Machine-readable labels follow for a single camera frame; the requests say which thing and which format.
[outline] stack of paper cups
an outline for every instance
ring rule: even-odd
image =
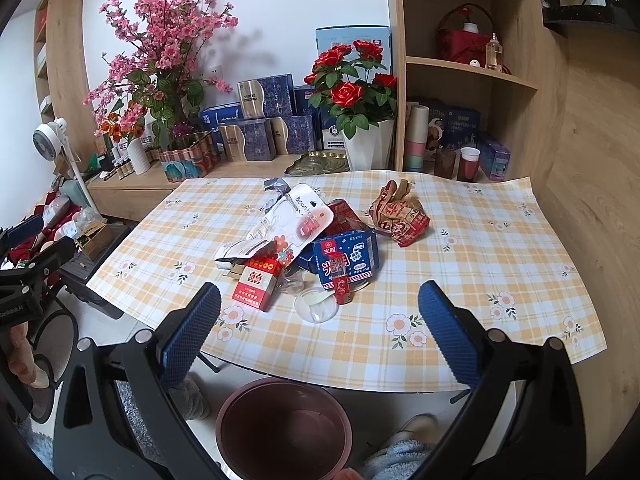
[[[421,173],[429,133],[429,108],[414,104],[404,134],[404,170]]]

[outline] yellow checkered tablecloth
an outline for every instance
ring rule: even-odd
[[[356,390],[460,388],[418,312],[418,289],[427,280],[484,327],[498,327],[515,341],[541,344],[558,336],[573,363],[606,348],[593,303],[528,179],[462,184],[370,171],[287,181],[309,184],[326,202],[343,198],[364,217],[380,189],[402,177],[414,182],[432,220],[426,236],[401,249],[379,235],[382,269],[375,281],[327,323],[302,321],[291,296],[279,295],[268,313],[232,304],[236,282],[222,276],[213,257],[264,215],[275,195],[262,190],[262,179],[186,181],[88,286],[155,328],[204,282],[213,282],[223,311],[205,352],[268,374]]]

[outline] red bag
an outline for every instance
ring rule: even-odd
[[[476,4],[460,5],[448,12],[438,25],[436,30],[436,55],[438,59],[467,65],[471,60],[477,59],[480,62],[480,66],[484,68],[486,65],[486,44],[491,41],[492,34],[475,34],[466,30],[443,28],[453,14],[460,12],[465,7],[475,7],[482,10],[491,22],[492,32],[495,32],[494,20],[485,9]]]

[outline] fan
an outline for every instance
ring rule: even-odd
[[[72,156],[69,138],[66,136],[66,121],[63,118],[59,118],[50,123],[38,126],[33,133],[33,144],[42,158],[49,162],[54,161],[58,154],[62,152],[65,160],[71,166],[71,170],[74,172],[74,176],[89,206],[98,211],[94,199],[91,198],[89,190],[86,188],[86,184],[78,170],[76,161]]]

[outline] artificial rose plant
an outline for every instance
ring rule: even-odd
[[[345,60],[354,47],[358,57]],[[382,47],[369,41],[357,40],[353,46],[336,45],[320,54],[313,72],[305,77],[305,83],[314,88],[309,104],[315,108],[328,107],[329,115],[337,118],[338,131],[348,139],[353,139],[357,128],[368,131],[370,124],[379,126],[381,121],[396,116],[398,80],[377,73],[369,81],[375,69],[386,70],[382,52]],[[358,69],[364,72],[364,78]]]
[[[145,124],[149,110],[156,119],[153,131],[156,145],[163,131],[169,148],[186,148],[181,139],[192,132],[189,116],[196,116],[204,98],[203,84],[231,92],[222,79],[193,76],[196,56],[218,28],[234,28],[238,19],[231,15],[232,4],[222,12],[213,9],[217,0],[133,0],[139,18],[131,22],[120,0],[108,0],[100,7],[116,37],[135,46],[130,56],[118,54],[109,65],[109,78],[89,92],[85,104],[98,101],[94,116],[100,125],[96,136],[134,136]],[[125,101],[128,105],[124,112]],[[190,107],[185,112],[188,102]]]

